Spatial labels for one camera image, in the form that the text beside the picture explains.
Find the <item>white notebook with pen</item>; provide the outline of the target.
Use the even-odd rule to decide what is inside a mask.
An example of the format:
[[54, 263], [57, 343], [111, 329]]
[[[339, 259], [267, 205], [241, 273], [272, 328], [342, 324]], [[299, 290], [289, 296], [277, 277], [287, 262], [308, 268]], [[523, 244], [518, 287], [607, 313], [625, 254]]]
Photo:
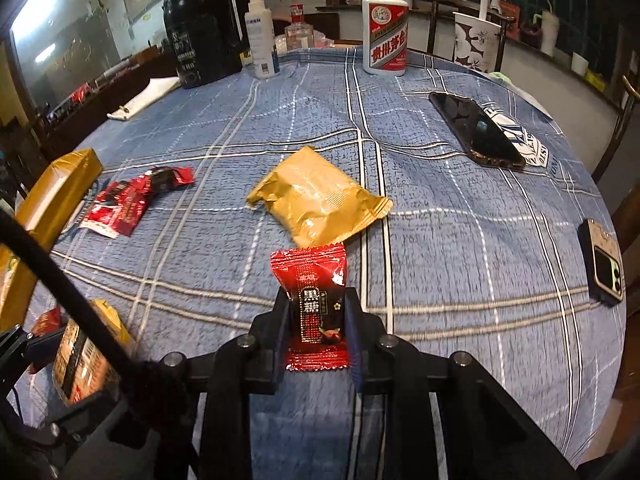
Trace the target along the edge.
[[128, 122], [145, 108], [160, 100], [168, 93], [181, 87], [180, 79], [175, 77], [151, 78], [148, 85], [126, 104], [121, 105], [113, 113], [107, 113], [106, 118]]

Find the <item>black smartphone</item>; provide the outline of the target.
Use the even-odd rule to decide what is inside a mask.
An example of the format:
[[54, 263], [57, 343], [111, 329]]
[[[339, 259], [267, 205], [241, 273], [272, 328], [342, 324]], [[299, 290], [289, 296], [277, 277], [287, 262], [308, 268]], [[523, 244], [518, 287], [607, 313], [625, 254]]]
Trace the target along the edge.
[[485, 167], [525, 168], [524, 157], [477, 102], [442, 91], [432, 91], [428, 99], [474, 162]]

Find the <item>black electric kettle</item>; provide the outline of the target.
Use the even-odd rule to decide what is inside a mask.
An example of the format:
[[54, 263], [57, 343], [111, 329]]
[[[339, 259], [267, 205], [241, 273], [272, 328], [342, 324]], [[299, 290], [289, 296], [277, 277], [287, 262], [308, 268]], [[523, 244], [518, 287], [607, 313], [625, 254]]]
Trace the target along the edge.
[[244, 14], [250, 0], [165, 0], [166, 35], [183, 88], [239, 73], [250, 48]]

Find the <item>red black snack packet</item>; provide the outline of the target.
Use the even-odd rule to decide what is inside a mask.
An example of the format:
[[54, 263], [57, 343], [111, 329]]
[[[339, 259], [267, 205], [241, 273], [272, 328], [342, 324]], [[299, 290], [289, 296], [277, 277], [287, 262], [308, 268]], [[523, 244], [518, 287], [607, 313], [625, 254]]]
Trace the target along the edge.
[[348, 367], [344, 245], [278, 250], [270, 256], [270, 269], [290, 300], [286, 369], [327, 372]]

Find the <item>white black patterned cup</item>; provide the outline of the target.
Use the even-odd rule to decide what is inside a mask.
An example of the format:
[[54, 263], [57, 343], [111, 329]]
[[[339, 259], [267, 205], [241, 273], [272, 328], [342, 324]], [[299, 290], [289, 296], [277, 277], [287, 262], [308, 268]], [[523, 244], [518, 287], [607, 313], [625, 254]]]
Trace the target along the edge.
[[454, 62], [478, 72], [493, 72], [501, 27], [468, 14], [454, 12], [454, 31]]

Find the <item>clear glass bottle red cap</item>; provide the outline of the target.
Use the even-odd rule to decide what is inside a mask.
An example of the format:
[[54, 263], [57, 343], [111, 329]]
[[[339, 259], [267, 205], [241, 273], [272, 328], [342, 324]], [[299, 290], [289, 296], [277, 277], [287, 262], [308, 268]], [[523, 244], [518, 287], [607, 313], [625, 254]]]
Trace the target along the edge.
[[305, 21], [304, 6], [290, 5], [291, 24], [285, 27], [286, 47], [289, 51], [314, 47], [314, 28]]

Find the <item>brown striped snack packet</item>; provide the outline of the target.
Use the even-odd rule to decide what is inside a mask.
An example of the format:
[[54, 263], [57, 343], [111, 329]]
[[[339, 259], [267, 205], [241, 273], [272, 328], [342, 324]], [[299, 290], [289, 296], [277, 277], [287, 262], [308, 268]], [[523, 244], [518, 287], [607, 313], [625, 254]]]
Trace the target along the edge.
[[[134, 338], [116, 309], [104, 299], [93, 299], [90, 304], [127, 356], [132, 356]], [[52, 380], [61, 400], [65, 405], [70, 405], [87, 399], [106, 386], [116, 384], [119, 376], [103, 353], [71, 318], [66, 324], [52, 365]]]

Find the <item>gold rimmed white box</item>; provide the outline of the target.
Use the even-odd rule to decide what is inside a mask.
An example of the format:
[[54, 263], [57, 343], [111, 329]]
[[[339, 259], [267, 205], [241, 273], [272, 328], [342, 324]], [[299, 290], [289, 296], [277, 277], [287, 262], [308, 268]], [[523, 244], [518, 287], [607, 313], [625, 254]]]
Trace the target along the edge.
[[[51, 162], [17, 208], [16, 220], [47, 252], [103, 166], [91, 148]], [[1, 328], [23, 324], [37, 279], [8, 248], [1, 251]]]

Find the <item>blue plaid tablecloth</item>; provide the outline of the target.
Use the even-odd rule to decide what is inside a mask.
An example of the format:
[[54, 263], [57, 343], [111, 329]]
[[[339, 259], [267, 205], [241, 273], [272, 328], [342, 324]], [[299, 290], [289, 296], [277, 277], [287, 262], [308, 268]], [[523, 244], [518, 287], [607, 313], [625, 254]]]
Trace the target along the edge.
[[[548, 167], [480, 166], [432, 91], [510, 116], [548, 148]], [[577, 231], [612, 220], [561, 128], [512, 90], [423, 55], [394, 78], [367, 74], [356, 49], [307, 50], [267, 80], [243, 70], [172, 92], [86, 144], [104, 181], [163, 165], [195, 174], [130, 236], [81, 229], [53, 248], [86, 297], [118, 311], [141, 359], [215, 351], [272, 307], [269, 257], [293, 242], [246, 198], [311, 146], [393, 201], [347, 243], [347, 283], [366, 309], [422, 351], [470, 352], [572, 464], [582, 460], [614, 391], [626, 309], [590, 298]]]

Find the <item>gold foil snack packet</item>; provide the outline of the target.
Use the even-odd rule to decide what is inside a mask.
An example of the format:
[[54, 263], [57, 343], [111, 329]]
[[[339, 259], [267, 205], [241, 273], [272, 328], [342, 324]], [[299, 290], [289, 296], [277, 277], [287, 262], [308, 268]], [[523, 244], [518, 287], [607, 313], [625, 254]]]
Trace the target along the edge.
[[344, 242], [393, 207], [390, 198], [370, 193], [309, 146], [280, 162], [246, 201], [262, 202], [299, 248]]

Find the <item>phone with beige case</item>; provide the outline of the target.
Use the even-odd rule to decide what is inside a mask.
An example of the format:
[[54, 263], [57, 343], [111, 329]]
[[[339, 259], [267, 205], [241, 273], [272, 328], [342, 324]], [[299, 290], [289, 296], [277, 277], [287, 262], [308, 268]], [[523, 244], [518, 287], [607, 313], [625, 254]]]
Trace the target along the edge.
[[578, 238], [590, 297], [609, 307], [617, 306], [623, 300], [623, 266], [616, 239], [593, 219], [582, 222]]

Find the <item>white spray bottle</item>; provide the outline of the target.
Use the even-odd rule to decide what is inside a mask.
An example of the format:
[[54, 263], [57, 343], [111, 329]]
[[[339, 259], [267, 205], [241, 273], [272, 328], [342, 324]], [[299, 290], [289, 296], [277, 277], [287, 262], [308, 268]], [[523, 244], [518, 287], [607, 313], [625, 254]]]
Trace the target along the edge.
[[276, 37], [272, 13], [264, 0], [250, 0], [245, 25], [256, 77], [267, 79], [276, 76], [280, 72]]

